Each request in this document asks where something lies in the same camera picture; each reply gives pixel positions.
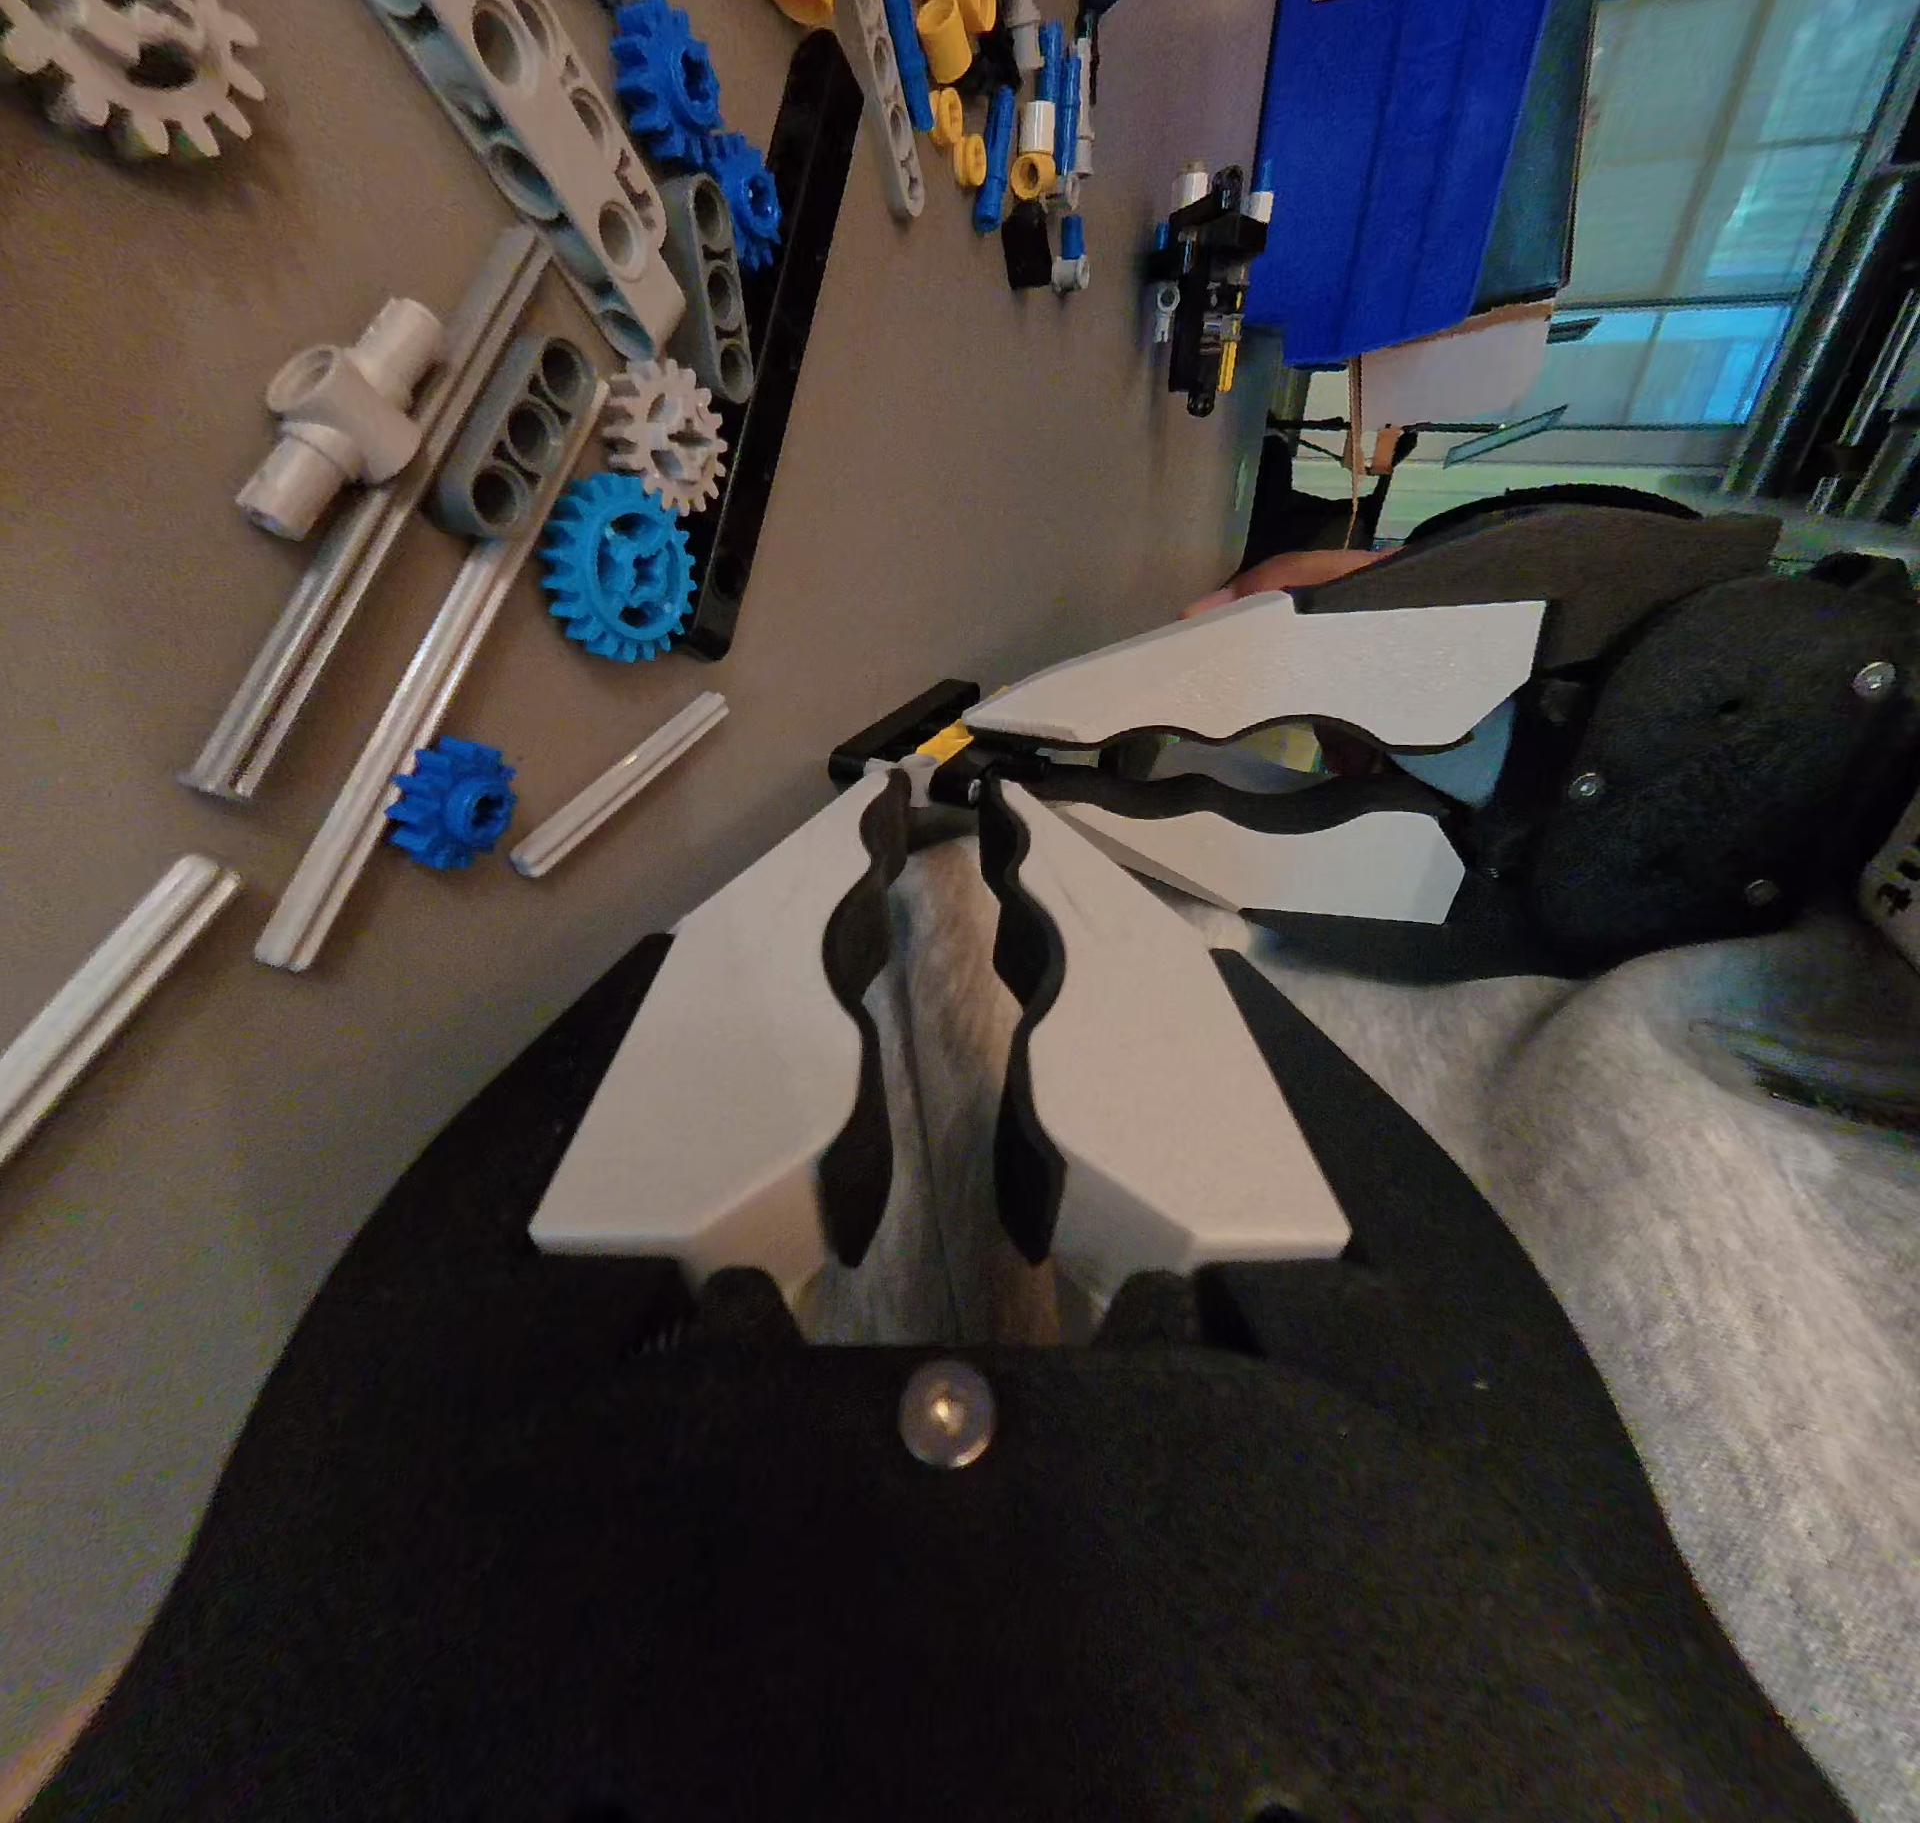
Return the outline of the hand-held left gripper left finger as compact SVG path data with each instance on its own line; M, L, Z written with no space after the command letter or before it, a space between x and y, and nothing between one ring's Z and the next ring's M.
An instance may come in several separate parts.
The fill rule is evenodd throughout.
M684 916L529 1235L754 1269L801 1331L914 1307L920 1084L892 885L908 781L869 772Z

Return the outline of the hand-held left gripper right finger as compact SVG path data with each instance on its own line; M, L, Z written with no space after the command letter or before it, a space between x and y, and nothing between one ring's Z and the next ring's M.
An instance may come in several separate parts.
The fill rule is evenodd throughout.
M1010 780L980 857L1019 1006L995 1134L1019 1255L1101 1308L1142 1272L1336 1260L1349 1221L1198 931Z

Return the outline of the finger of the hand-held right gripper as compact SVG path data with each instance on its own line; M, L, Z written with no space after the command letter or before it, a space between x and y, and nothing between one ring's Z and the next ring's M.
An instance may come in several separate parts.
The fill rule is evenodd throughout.
M998 760L1132 872L1242 915L1445 923L1468 879L1456 805L1404 776L1313 780L1286 795L1220 780L1120 780L1084 765Z
M1534 666L1546 601L1302 612L1272 591L1056 662L964 714L977 738L1099 748L1139 731L1228 743L1264 724L1348 724L1445 749Z

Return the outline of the small black yellow lego assembly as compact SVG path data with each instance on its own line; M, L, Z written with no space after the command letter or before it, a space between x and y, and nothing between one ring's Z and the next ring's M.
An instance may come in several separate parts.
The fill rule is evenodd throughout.
M980 702L982 685L969 681L947 678L920 692L830 753L831 783L845 791L873 772L901 769L908 778L913 808L969 811L986 776L1041 780L1039 751L973 736L964 718Z

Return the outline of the short grey lego axle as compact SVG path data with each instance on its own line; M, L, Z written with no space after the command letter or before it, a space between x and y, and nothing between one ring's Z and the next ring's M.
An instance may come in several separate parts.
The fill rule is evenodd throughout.
M694 749L730 714L721 692L702 692L673 714L583 791L553 811L509 852L516 875L538 880L632 805L657 778Z

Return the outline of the black lego assembly with pins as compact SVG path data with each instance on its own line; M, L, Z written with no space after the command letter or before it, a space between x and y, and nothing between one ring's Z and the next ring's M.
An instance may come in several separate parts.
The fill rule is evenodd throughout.
M1180 169L1172 206L1154 226L1142 275L1154 311L1153 341L1167 354L1167 390L1187 416L1209 417L1231 394L1253 263L1272 221L1266 166Z

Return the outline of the small blue lego gear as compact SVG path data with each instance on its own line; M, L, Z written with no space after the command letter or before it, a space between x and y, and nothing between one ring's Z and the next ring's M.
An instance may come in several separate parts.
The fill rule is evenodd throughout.
M444 735L394 778L387 842L429 869L462 869L507 831L516 809L512 780L515 769L496 745Z

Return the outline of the large blue lego gear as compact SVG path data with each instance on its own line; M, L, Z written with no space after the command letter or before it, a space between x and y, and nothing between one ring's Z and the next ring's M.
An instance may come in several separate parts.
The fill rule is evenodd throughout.
M613 662L650 662L692 610L685 528L637 475L602 472L568 485L543 528L541 587L564 633Z

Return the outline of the pile of small lego pins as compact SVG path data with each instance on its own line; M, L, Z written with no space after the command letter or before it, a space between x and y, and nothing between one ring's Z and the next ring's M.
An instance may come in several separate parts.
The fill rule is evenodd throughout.
M1099 24L1118 0L998 0L969 35L956 0L887 0L908 114L997 236L1010 290L1072 297L1091 283L1082 195L1092 175Z

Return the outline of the thin grey lego beam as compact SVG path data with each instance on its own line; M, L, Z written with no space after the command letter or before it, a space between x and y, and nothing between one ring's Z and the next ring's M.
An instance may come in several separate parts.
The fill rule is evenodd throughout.
M863 96L881 192L908 222L922 215L926 189L887 0L835 0L835 26Z

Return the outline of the grey three-hole lego beam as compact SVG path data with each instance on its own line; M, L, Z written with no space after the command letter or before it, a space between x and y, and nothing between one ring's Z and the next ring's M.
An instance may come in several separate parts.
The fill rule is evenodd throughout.
M685 302L667 351L689 367L718 403L739 405L752 394L754 361L733 211L706 172L664 178L657 190L667 216L662 259Z
M554 485L564 445L581 435L599 370L573 339L522 332L496 365L429 494L441 531L497 539L524 526L535 492Z

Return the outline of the small grey lego gear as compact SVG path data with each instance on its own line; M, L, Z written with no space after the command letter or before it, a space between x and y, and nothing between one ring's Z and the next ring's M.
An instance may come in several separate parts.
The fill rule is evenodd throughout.
M608 465L673 515L707 509L727 475L728 441L709 390L670 355L613 377L599 440Z

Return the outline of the long black lego beam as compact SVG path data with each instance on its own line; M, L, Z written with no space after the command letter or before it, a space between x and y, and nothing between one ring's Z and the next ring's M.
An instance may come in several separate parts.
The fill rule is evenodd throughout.
M837 36L824 29L805 35L789 64L766 157L782 209L781 251L766 270L745 278L754 392L739 405L723 407L727 475L718 498L685 521L697 601L682 649L706 662L725 660L733 646L862 112L862 89Z

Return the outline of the grey lego axle connector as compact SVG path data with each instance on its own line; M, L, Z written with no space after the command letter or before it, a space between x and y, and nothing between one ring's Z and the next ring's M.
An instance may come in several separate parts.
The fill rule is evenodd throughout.
M393 479L421 448L409 405L441 341L432 311L387 299L354 345L293 354L266 390L277 444L233 498L248 521L305 539L344 486Z

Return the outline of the long grey lego beam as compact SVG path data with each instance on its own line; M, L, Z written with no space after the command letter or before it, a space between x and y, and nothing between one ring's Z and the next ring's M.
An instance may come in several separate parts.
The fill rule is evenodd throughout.
M616 351L657 355L685 314L664 259L664 203L553 4L365 1L564 265Z

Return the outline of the large grey lego gear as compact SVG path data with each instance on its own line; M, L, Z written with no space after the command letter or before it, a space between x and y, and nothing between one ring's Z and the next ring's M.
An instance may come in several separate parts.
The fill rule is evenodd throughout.
M201 162L250 138L258 40L224 0L2 0L5 78L129 160Z

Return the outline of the cardboard box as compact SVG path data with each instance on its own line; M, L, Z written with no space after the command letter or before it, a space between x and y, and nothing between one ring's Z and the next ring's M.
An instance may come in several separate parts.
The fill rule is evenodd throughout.
M1377 457L1388 457L1405 429L1511 410L1542 368L1552 314L1552 299L1506 305L1413 342L1357 354L1345 367L1344 463L1352 485L1385 472Z

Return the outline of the person's grey sweatshirt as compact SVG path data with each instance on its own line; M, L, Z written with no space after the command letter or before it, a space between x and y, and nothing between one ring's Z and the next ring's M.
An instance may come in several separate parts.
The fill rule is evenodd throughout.
M1419 985L1235 949L1375 1077L1519 1240L1619 1408L1760 1687L1857 1819L1915 1819L1915 983L1811 916L1594 978ZM823 1341L1044 1346L1089 1317L998 1225L1017 1004L969 833L887 890L867 997L897 1089L896 1195L819 1292Z

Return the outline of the blue plastic bin with tag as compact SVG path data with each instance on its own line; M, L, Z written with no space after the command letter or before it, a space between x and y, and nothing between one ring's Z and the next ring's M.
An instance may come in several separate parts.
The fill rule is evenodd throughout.
M1331 370L1572 265L1596 0L1278 0L1244 320Z

